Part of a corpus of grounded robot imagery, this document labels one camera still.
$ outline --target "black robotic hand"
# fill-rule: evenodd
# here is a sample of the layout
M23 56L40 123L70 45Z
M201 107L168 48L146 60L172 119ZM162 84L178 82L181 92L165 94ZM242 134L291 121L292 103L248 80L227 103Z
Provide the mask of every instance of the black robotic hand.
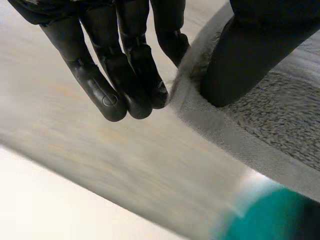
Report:
M168 92L145 36L149 0L8 1L28 22L40 25L107 120L117 122L127 111L144 119L165 106ZM159 45L178 66L189 47L180 32L185 0L151 0L151 4ZM80 22L113 87L94 63Z

